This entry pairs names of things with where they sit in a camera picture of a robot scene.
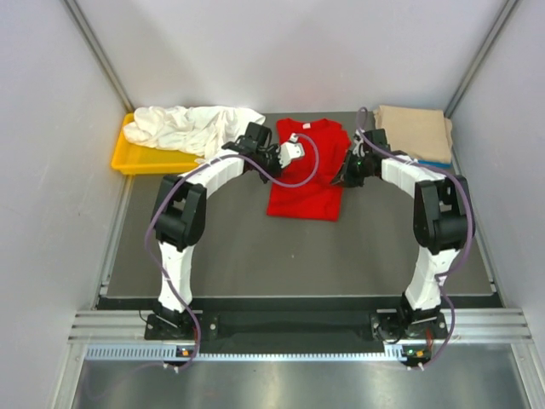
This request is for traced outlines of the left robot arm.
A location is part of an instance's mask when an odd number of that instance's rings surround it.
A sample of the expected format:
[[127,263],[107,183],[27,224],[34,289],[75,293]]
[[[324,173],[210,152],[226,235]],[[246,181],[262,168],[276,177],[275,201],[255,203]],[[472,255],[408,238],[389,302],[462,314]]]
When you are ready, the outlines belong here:
[[192,253],[204,233],[207,200],[247,170],[261,167],[270,176],[279,176],[280,146],[271,138],[268,127],[250,123],[241,136],[196,169],[161,181],[151,232],[159,245],[162,286],[153,311],[173,337],[187,336],[193,326],[187,312],[192,302]]

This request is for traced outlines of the red t-shirt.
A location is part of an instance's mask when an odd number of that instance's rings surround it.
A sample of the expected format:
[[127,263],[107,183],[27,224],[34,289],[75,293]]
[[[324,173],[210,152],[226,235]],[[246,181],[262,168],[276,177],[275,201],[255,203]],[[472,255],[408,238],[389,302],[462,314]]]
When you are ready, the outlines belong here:
[[283,170],[281,186],[271,186],[267,215],[337,221],[343,190],[330,182],[351,146],[343,126],[327,118],[310,123],[283,118],[277,122],[277,132],[282,143],[292,134],[303,134],[299,142],[305,156]]

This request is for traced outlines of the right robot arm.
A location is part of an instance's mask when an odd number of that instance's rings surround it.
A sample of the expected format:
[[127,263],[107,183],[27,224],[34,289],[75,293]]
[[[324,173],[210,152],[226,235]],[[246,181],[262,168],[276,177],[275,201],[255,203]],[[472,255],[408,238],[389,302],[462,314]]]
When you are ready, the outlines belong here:
[[362,187],[377,177],[413,199],[413,234],[419,245],[412,280],[401,296],[397,324],[417,337],[437,319],[441,289],[452,263],[474,236],[467,179],[391,152],[383,129],[356,132],[333,185]]

